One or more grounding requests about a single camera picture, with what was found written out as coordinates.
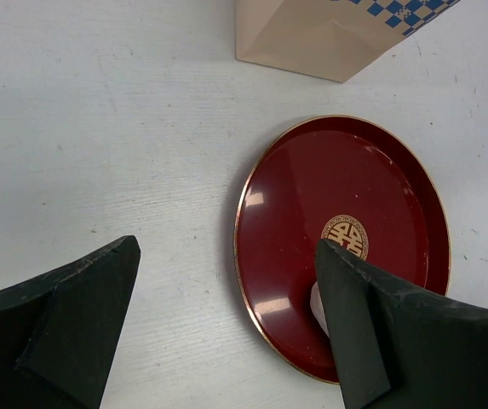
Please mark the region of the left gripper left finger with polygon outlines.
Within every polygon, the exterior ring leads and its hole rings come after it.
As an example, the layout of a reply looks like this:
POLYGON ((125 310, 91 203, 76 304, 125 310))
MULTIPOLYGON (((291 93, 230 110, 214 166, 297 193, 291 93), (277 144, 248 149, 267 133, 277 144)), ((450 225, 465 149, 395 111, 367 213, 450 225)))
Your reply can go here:
POLYGON ((0 408, 97 408, 135 286, 127 235, 0 290, 0 408))

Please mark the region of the blue checkered paper bag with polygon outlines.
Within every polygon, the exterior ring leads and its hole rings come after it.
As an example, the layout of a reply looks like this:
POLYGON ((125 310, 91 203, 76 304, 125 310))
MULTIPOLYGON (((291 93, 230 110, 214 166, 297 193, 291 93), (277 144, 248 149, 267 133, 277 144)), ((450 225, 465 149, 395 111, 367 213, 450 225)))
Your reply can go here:
POLYGON ((344 83, 453 6, 445 0, 237 0, 236 57, 344 83))

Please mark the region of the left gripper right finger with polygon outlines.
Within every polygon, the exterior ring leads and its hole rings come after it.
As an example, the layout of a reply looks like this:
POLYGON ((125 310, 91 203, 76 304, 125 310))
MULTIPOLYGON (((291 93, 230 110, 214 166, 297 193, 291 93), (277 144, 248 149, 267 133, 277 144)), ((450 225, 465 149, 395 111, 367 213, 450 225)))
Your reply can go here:
POLYGON ((488 308, 319 241, 315 268, 347 408, 488 408, 488 308))

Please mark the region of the dark red round plate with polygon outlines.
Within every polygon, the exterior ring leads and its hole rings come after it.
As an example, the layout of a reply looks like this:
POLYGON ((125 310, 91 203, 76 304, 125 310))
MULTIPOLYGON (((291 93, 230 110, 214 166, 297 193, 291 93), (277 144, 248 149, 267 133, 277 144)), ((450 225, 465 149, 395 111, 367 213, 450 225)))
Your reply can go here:
POLYGON ((255 328, 299 372, 337 383, 310 306, 315 251, 333 239, 373 265, 443 295, 450 236, 437 190, 395 135, 330 115, 286 130, 245 180, 234 223, 238 286, 255 328))

